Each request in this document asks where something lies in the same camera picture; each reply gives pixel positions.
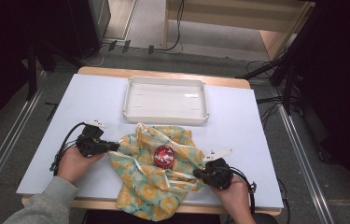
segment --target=sleeve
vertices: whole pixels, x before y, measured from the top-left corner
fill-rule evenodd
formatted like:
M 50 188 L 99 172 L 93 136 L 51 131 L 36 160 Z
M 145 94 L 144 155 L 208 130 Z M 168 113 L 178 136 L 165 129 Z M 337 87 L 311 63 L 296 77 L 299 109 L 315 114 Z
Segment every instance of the sleeve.
M 71 183 L 54 176 L 41 194 L 33 196 L 4 223 L 69 223 L 70 205 L 77 191 Z

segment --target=white tray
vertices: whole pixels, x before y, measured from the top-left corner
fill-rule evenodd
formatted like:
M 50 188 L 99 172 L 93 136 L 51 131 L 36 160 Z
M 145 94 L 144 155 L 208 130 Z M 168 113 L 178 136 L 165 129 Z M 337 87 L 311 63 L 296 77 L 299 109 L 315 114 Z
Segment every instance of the white tray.
M 197 79 L 131 77 L 122 113 L 130 122 L 202 124 L 209 118 L 204 83 Z

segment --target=person's right hand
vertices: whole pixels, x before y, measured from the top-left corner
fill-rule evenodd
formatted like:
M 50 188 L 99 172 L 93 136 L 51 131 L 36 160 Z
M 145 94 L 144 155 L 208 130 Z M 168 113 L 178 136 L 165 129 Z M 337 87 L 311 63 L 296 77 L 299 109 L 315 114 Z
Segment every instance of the person's right hand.
M 78 150 L 78 147 L 68 148 L 59 162 L 58 177 L 61 177 L 74 184 L 85 173 L 90 166 L 100 160 L 105 154 L 96 154 L 90 157 L 84 157 Z
M 224 209 L 238 224 L 255 224 L 249 208 L 248 188 L 245 182 L 234 176 L 231 185 L 227 189 L 210 189 L 223 203 Z

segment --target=floor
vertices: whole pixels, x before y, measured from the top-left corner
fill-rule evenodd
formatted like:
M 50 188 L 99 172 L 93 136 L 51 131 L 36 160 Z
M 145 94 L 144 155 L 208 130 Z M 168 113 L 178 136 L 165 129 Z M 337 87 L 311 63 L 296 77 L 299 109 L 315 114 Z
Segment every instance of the floor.
M 186 22 L 181 23 L 183 48 L 177 46 L 178 49 L 175 49 L 172 54 L 154 52 L 148 55 L 146 49 L 149 45 L 162 46 L 162 32 L 158 27 L 161 27 L 163 22 L 157 13 L 152 15 L 148 11 L 160 13 L 154 7 L 162 9 L 162 2 L 164 1 L 138 0 L 128 33 L 124 35 L 119 32 L 118 34 L 122 34 L 122 37 L 112 38 L 131 40 L 131 46 L 140 49 L 130 49 L 129 52 L 122 53 L 122 47 L 118 46 L 111 51 L 102 50 L 101 54 L 96 54 L 86 61 L 91 64 L 99 63 L 102 67 L 236 77 L 247 74 L 248 70 L 252 71 L 262 66 L 263 62 L 257 61 L 268 60 L 258 31 L 242 29 L 230 31 L 228 27 L 212 27 Z M 173 43 L 176 28 L 174 24 L 171 27 L 170 40 L 172 42 L 170 43 Z M 223 36 L 222 31 L 224 30 L 228 34 L 234 34 L 234 36 Z M 204 34 L 202 31 L 208 32 L 209 38 L 206 35 L 201 35 Z M 236 36 L 239 35 L 242 37 L 243 43 L 236 41 L 238 39 Z M 11 150 L 7 156 L 7 163 L 1 167 L 0 223 L 22 208 L 21 196 L 14 192 L 30 159 L 34 156 L 39 141 L 49 126 L 48 118 L 53 107 L 46 103 L 57 104 L 61 101 L 72 75 L 76 72 L 76 68 L 71 64 L 59 60 L 55 72 L 46 73 L 46 78 L 41 80 L 39 99 L 32 106 L 33 112 L 25 121 L 19 136 L 14 139 L 15 142 L 10 147 Z M 261 74 L 259 77 L 250 80 L 257 99 L 280 94 L 281 87 L 273 88 L 267 81 L 265 74 Z M 14 95 L 0 112 L 0 149 L 2 144 L 6 142 L 7 134 L 11 132 L 12 124 L 17 120 L 17 116 L 25 106 L 24 95 L 26 92 L 27 86 Z M 271 106 L 273 103 L 259 105 L 260 114 L 263 116 Z M 288 131 L 288 128 L 291 128 L 289 123 L 294 125 L 296 136 Z M 302 117 L 295 112 L 288 117 L 281 108 L 277 108 L 276 113 L 269 116 L 264 132 L 272 154 L 276 175 L 286 187 L 291 213 L 290 223 L 350 223 L 350 173 L 339 164 L 328 165 L 319 160 L 316 143 Z M 298 152 L 299 149 L 304 152 L 302 155 Z M 310 166 L 312 172 L 305 173 L 305 166 Z M 316 201 L 313 200 L 315 192 L 308 184 L 310 178 L 315 179 L 321 190 L 323 202 L 326 203 L 329 214 L 320 214 L 318 207 L 324 206 L 324 204 L 316 204 Z M 82 209 L 72 209 L 70 223 L 80 223 L 84 214 L 85 211 Z M 276 219 L 279 223 L 286 223 L 287 215 L 288 210 L 285 208 Z M 331 219 L 325 220 L 322 216 L 331 217 Z

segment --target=yellow and green cloth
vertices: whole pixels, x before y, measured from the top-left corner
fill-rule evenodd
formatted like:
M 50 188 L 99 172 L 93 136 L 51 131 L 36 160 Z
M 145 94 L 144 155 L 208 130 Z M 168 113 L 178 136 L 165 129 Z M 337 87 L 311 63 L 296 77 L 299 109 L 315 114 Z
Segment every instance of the yellow and green cloth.
M 191 131 L 178 126 L 136 125 L 136 132 L 123 136 L 110 160 L 123 186 L 116 201 L 121 210 L 148 220 L 171 217 L 190 191 L 203 187 L 192 171 L 203 167 L 204 154 L 191 140 Z M 175 151 L 171 169 L 154 164 L 159 146 Z

